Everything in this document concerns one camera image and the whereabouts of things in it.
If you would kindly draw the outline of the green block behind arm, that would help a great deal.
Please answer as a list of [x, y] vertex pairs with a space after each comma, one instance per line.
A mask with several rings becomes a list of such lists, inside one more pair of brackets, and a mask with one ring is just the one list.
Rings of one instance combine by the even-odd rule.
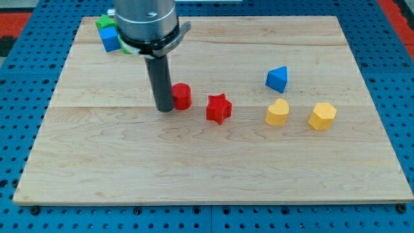
[[119, 44], [120, 44], [120, 49], [124, 54], [131, 54], [131, 52], [125, 47], [125, 43], [124, 41], [121, 39], [120, 35], [117, 35]]

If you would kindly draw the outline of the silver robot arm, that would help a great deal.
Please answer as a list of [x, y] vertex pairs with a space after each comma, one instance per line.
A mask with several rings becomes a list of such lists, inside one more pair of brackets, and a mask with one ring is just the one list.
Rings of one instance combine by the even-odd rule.
[[155, 59], [174, 50], [191, 30], [179, 23], [174, 0], [114, 0], [107, 11], [117, 24], [121, 44], [131, 54]]

